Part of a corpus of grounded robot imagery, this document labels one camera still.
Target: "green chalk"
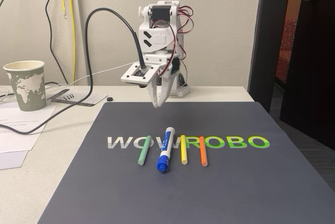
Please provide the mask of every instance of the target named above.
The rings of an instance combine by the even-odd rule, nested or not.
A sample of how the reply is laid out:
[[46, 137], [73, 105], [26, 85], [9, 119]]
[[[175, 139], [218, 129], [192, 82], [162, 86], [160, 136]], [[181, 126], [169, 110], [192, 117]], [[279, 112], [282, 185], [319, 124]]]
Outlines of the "green chalk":
[[137, 163], [139, 165], [143, 165], [144, 161], [146, 160], [146, 156], [147, 156], [147, 153], [148, 153], [150, 142], [151, 142], [151, 136], [149, 135], [149, 136], [147, 136], [147, 138], [144, 142], [144, 145], [143, 145], [143, 148], [142, 148], [142, 151], [141, 151], [141, 154], [140, 154], [140, 158], [138, 159]]

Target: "chalk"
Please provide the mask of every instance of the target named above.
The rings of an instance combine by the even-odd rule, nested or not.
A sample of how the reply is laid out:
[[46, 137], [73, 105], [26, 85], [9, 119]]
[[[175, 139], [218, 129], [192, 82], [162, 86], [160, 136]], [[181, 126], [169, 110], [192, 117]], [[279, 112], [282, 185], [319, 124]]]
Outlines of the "chalk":
[[201, 165], [208, 166], [207, 154], [206, 154], [206, 146], [205, 146], [205, 139], [204, 139], [203, 136], [199, 137], [199, 145], [200, 145], [200, 160], [201, 160]]
[[186, 137], [185, 135], [180, 136], [180, 155], [182, 159], [182, 164], [187, 164], [187, 149], [186, 149]]
[[146, 160], [146, 156], [147, 156], [147, 153], [148, 153], [150, 142], [151, 142], [151, 136], [149, 135], [149, 136], [147, 136], [146, 140], [144, 141], [144, 145], [143, 145], [143, 148], [142, 148], [142, 151], [141, 151], [141, 154], [140, 154], [140, 158], [138, 159], [138, 162], [137, 162], [139, 165], [143, 165], [144, 161]]

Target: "paper cup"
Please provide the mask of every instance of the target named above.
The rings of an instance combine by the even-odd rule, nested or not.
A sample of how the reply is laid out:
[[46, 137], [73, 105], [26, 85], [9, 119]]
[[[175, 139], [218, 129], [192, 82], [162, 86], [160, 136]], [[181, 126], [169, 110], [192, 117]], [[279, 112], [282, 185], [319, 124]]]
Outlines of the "paper cup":
[[22, 111], [34, 111], [46, 106], [44, 63], [20, 61], [4, 66]]

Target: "red wire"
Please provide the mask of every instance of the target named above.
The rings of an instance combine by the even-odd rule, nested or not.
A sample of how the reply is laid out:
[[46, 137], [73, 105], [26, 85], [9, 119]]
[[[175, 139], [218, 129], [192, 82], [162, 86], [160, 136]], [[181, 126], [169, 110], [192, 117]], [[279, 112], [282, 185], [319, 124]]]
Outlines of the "red wire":
[[186, 58], [186, 51], [184, 50], [184, 48], [180, 45], [180, 43], [179, 43], [179, 40], [177, 39], [177, 43], [178, 43], [178, 45], [179, 45], [179, 47], [180, 47], [180, 49], [184, 52], [184, 54], [185, 54], [185, 56], [181, 59], [181, 60], [184, 60], [185, 58]]
[[159, 21], [162, 21], [162, 22], [166, 23], [166, 24], [170, 27], [170, 29], [171, 29], [171, 31], [172, 31], [172, 34], [173, 34], [173, 49], [172, 49], [172, 54], [171, 54], [171, 56], [170, 56], [170, 60], [168, 61], [167, 65], [165, 66], [165, 68], [163, 69], [163, 71], [158, 75], [158, 76], [162, 76], [162, 75], [166, 72], [166, 70], [168, 69], [169, 65], [171, 64], [171, 62], [172, 62], [172, 60], [173, 60], [174, 51], [175, 51], [175, 49], [176, 49], [176, 36], [175, 36], [175, 34], [174, 34], [174, 32], [173, 32], [173, 29], [172, 29], [171, 25], [170, 25], [167, 21], [165, 21], [165, 20], [163, 20], [163, 19], [157, 19], [157, 20], [155, 20], [155, 21], [152, 23], [151, 28], [153, 27], [153, 25], [155, 25], [155, 23], [157, 23], [157, 22], [159, 22]]
[[178, 12], [183, 13], [185, 16], [189, 16], [189, 17], [191, 17], [190, 14], [185, 13], [183, 10], [184, 10], [184, 9], [178, 9]]
[[[177, 14], [177, 16], [178, 16], [178, 15], [185, 15], [185, 16], [187, 17], [187, 22], [188, 22], [188, 20], [191, 20], [191, 21], [192, 21], [192, 24], [193, 24], [193, 26], [194, 26], [194, 22], [193, 22], [193, 20], [192, 20], [192, 18], [191, 18], [190, 16], [186, 15], [185, 13], [183, 13], [183, 14]], [[187, 22], [177, 30], [177, 33], [180, 33], [180, 34], [186, 34], [186, 33], [189, 33], [189, 32], [191, 31], [191, 30], [189, 30], [189, 31], [186, 31], [186, 32], [180, 32], [180, 30], [181, 30], [182, 28], [184, 28], [184, 26], [186, 26]]]
[[187, 15], [189, 16], [189, 12], [187, 9], [178, 9], [179, 12], [187, 12]]
[[189, 6], [182, 6], [182, 7], [179, 7], [178, 9], [183, 9], [183, 8], [189, 8], [191, 11], [192, 11], [192, 14], [190, 16], [193, 16], [193, 9]]

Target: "green letter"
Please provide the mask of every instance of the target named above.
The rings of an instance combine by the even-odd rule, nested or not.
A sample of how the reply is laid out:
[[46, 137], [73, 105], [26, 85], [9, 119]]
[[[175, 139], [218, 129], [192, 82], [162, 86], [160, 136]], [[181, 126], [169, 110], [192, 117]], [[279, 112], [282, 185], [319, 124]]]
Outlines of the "green letter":
[[241, 137], [237, 136], [227, 136], [227, 141], [230, 146], [230, 148], [245, 148], [247, 147], [247, 144], [243, 142], [243, 139]]
[[[264, 145], [256, 145], [253, 140], [254, 139], [260, 139], [264, 142]], [[270, 143], [264, 139], [263, 137], [259, 137], [259, 136], [251, 136], [248, 138], [248, 142], [250, 145], [252, 145], [253, 147], [257, 147], [257, 148], [268, 148], [270, 146]]]
[[185, 137], [186, 138], [186, 147], [189, 148], [189, 144], [193, 144], [196, 148], [199, 146], [199, 137]]
[[[216, 139], [219, 141], [219, 145], [212, 145], [209, 143], [209, 140], [210, 139]], [[224, 147], [225, 146], [225, 142], [222, 138], [219, 138], [219, 137], [216, 137], [216, 136], [210, 136], [210, 137], [207, 137], [205, 139], [205, 144], [206, 146], [210, 147], [210, 148], [221, 148], [221, 147]]]

